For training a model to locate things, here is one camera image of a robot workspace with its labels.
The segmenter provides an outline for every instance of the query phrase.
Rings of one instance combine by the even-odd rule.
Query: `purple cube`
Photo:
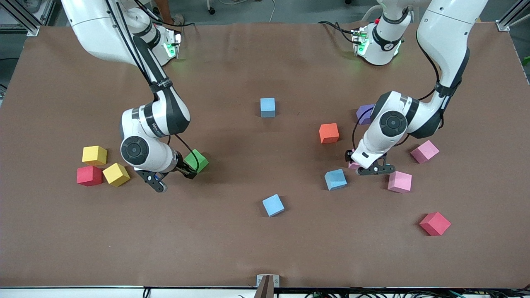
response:
[[[370,114],[372,113],[372,111],[368,111],[369,109],[373,109],[375,106],[375,104],[366,104],[364,106],[360,106],[359,109],[357,110],[357,119],[359,119],[359,125],[365,125],[365,124],[370,124],[372,123],[372,121],[370,120]]]

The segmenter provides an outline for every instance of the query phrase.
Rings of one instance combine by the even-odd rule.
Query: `table surface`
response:
[[[413,175],[410,193],[346,168],[360,105],[433,87],[415,30],[376,67],[324,25],[187,28],[165,70],[192,115],[182,137],[210,164],[194,180],[169,175],[157,194],[131,167],[119,188],[75,183],[84,146],[125,165],[121,113],[152,95],[138,69],[92,57],[71,28],[41,28],[0,109],[0,285],[245,286],[274,273],[282,286],[525,286],[529,87],[493,23],[470,33],[463,83],[430,138],[440,153],[419,165],[410,151],[425,140],[410,138],[388,154]],[[259,117],[265,97],[275,118]],[[340,140],[322,145],[330,122]],[[327,191],[324,174],[339,168],[348,185]],[[267,218],[261,201],[274,194],[286,210]],[[418,223],[436,211],[452,226],[429,237]]]

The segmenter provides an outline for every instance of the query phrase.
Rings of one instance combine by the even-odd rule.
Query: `light blue cube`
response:
[[[265,206],[265,210],[267,211],[269,217],[273,217],[276,214],[285,210],[284,205],[281,203],[278,194],[275,194],[272,197],[263,200],[263,205]]]
[[[346,177],[342,169],[327,172],[324,177],[326,178],[328,190],[335,190],[346,186]]]
[[[262,98],[260,100],[261,118],[271,118],[276,116],[276,104],[273,98]]]

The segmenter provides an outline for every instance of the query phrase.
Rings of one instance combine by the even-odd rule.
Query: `cube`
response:
[[[404,194],[410,191],[411,184],[412,175],[396,171],[390,174],[390,179],[388,180],[388,190]]]
[[[204,167],[206,167],[208,165],[208,160],[206,160],[206,157],[204,157],[202,154],[200,154],[199,151],[197,151],[197,149],[193,149],[192,150],[193,153],[195,154],[195,156],[197,157],[197,160],[199,161],[199,168],[197,169],[197,160],[195,160],[195,157],[193,157],[193,154],[188,154],[188,156],[186,156],[184,158],[184,161],[190,165],[190,167],[192,167],[194,170],[197,171],[197,173],[199,173],[200,171],[202,171],[204,169]]]
[[[346,177],[344,176],[342,169],[327,172],[326,175],[324,175],[324,178],[326,179],[328,190],[343,188],[347,184]]]
[[[274,97],[262,98],[260,100],[261,118],[271,118],[276,116],[276,104]]]
[[[275,194],[272,197],[269,197],[263,200],[263,205],[269,217],[273,217],[276,214],[285,210],[284,205],[281,203],[281,200],[278,194]]]
[[[105,179],[110,185],[116,187],[124,184],[129,179],[131,179],[125,167],[119,163],[115,163],[110,167],[104,169],[103,175],[105,175]]]
[[[440,212],[434,212],[427,214],[420,222],[420,226],[431,236],[441,236],[451,226],[451,222]]]
[[[369,109],[373,109],[375,104],[366,104],[364,106],[360,106],[357,110],[357,120],[359,120],[359,125],[365,125],[372,123],[372,120],[370,120],[370,114],[372,111],[366,112]]]
[[[360,167],[361,167],[360,164],[358,164],[358,163],[356,163],[356,162],[354,162],[354,161],[352,161],[352,160],[350,160],[350,161],[348,162],[348,169],[357,170],[357,169],[359,169]]]
[[[433,156],[438,154],[440,150],[431,141],[426,141],[421,144],[418,148],[414,149],[410,154],[418,161],[418,163],[424,163],[430,160]]]
[[[104,165],[107,163],[107,151],[100,146],[84,147],[82,162],[88,165]]]
[[[94,186],[103,183],[103,175],[100,168],[93,165],[77,169],[77,184]]]
[[[339,140],[339,127],[336,123],[322,124],[319,129],[320,143],[335,143]]]

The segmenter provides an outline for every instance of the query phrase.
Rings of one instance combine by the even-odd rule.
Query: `blue cube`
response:
[[[374,104],[366,104],[364,106],[360,106],[359,109],[357,110],[357,119],[359,120],[359,125],[364,125],[364,124],[370,124],[372,121],[370,120],[370,114],[372,114],[372,111],[373,111],[373,108],[374,108]]]
[[[269,217],[273,217],[276,214],[285,210],[284,205],[281,203],[278,194],[275,194],[272,197],[263,200],[263,205],[265,206],[265,210],[267,211]]]
[[[346,186],[346,177],[342,169],[327,172],[324,177],[326,178],[328,190],[335,190]]]
[[[276,104],[273,98],[262,98],[260,100],[261,118],[271,118],[276,116]]]

